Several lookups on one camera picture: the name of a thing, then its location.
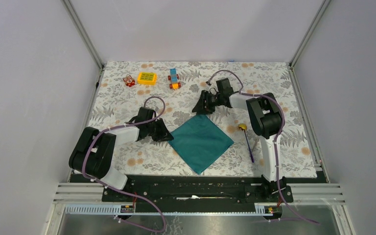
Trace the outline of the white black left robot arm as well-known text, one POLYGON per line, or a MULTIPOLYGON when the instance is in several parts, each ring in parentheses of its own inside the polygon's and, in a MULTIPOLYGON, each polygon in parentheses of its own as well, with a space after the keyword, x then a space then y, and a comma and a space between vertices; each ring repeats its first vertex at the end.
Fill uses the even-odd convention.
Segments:
POLYGON ((127 176, 112 166, 114 149, 151 137, 155 142, 171 141, 174 137, 165 126, 164 120, 152 109, 141 107, 138 114, 122 126, 102 133, 96 128, 86 127, 69 158, 69 167, 99 180, 106 187, 114 188, 114 196, 127 201, 132 188, 127 185, 127 176))

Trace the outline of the gold purple spoon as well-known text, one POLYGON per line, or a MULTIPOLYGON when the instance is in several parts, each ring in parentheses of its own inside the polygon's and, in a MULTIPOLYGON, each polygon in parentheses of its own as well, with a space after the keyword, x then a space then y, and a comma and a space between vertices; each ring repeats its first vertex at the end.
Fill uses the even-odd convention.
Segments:
POLYGON ((252 148, 250 146, 250 142, 249 142, 249 139, 247 137, 247 126, 246 124, 244 123, 240 123, 238 125, 238 128, 243 132, 244 136, 245 136, 245 139, 246 139, 246 143, 247 143, 247 147, 248 147, 248 151, 249 151, 249 155, 250 155, 250 158, 251 158, 251 162, 254 163, 255 162, 255 159, 254 159, 254 156, 253 156, 253 151, 252 151, 252 148))

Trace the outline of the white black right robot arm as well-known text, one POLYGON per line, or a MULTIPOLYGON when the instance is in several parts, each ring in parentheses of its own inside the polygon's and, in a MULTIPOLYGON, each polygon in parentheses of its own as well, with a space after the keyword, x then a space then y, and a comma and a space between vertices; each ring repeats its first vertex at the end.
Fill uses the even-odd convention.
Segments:
POLYGON ((268 182, 279 181, 283 176, 280 173, 280 158, 278 141, 285 125, 282 109, 272 93, 242 94, 235 92, 228 78, 216 82, 216 92, 202 90, 192 112, 197 115, 209 115, 217 106, 242 109, 248 112, 251 127, 258 136, 262 156, 265 162, 261 170, 262 176, 268 182))

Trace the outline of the teal cloth napkin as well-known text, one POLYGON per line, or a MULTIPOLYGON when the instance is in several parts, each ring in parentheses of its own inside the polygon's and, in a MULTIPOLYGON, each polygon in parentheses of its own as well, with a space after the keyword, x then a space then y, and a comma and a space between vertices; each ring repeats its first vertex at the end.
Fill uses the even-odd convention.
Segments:
POLYGON ((171 132, 170 146, 198 175, 234 143, 206 115, 195 115, 171 132))

